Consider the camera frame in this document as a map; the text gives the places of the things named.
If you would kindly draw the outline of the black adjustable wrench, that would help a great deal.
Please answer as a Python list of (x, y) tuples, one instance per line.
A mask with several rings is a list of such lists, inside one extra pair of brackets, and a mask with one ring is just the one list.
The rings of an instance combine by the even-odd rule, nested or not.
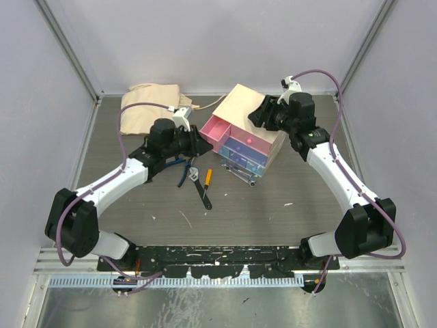
[(206, 210), (212, 210), (212, 203), (209, 200), (208, 196), (206, 195), (203, 185), (199, 181), (199, 170), (195, 167), (190, 167), (188, 177), (194, 183), (196, 190)]

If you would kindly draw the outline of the pastel mini drawer chest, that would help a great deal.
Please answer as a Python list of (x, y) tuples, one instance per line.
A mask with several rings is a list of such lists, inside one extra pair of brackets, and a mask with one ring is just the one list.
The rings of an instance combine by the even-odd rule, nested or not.
[(278, 155), (285, 133), (257, 128), (248, 119), (265, 96), (237, 84), (200, 129), (213, 152), (262, 177)]

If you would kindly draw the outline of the orange handle screwdriver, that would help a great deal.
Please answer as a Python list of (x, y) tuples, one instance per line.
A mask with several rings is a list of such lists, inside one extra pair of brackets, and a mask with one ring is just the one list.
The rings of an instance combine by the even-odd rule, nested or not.
[(206, 196), (206, 191), (208, 190), (208, 188), (210, 186), (211, 179), (212, 179), (212, 169), (209, 169), (207, 171), (206, 179), (205, 179), (204, 186), (203, 186), (203, 196), (202, 196), (202, 198), (204, 198)]

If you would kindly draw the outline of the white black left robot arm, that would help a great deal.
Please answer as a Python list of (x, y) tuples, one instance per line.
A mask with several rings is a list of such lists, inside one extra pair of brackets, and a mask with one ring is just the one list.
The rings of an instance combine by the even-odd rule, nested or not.
[(59, 251), (73, 258), (93, 254), (110, 260), (122, 271), (137, 262), (137, 246), (127, 238), (102, 231), (100, 215), (130, 190), (149, 182), (164, 170), (168, 159), (202, 156), (213, 149), (195, 125), (184, 128), (170, 119), (157, 119), (143, 144), (122, 164), (99, 180), (76, 191), (63, 188), (55, 194), (44, 233)]

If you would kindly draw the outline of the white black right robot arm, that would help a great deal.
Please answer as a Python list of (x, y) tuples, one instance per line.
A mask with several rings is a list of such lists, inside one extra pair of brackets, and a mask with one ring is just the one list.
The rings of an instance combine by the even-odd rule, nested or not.
[(329, 133), (316, 124), (312, 95), (295, 92), (288, 100), (266, 96), (248, 119), (257, 128), (286, 133), (291, 147), (323, 178), (343, 211), (334, 231), (301, 240), (299, 259), (305, 268), (315, 269), (324, 256), (353, 259), (392, 244), (395, 204), (367, 190), (348, 167)]

